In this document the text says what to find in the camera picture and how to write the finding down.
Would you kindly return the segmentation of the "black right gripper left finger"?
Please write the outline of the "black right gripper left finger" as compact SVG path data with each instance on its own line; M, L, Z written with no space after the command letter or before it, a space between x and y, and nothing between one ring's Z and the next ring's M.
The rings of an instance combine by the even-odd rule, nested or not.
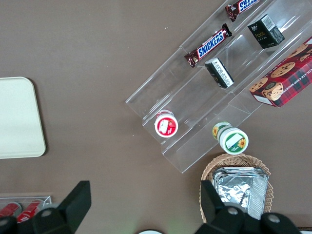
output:
M33 218L34 233L74 234L90 207L90 181L80 181L56 208L44 209Z

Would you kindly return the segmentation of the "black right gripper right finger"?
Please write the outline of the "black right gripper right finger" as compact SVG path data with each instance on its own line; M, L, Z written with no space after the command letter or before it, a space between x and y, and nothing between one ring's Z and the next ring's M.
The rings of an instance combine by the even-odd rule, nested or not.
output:
M234 206L226 206L208 180L201 181L200 201L207 220L200 227L201 234L242 233L244 213Z

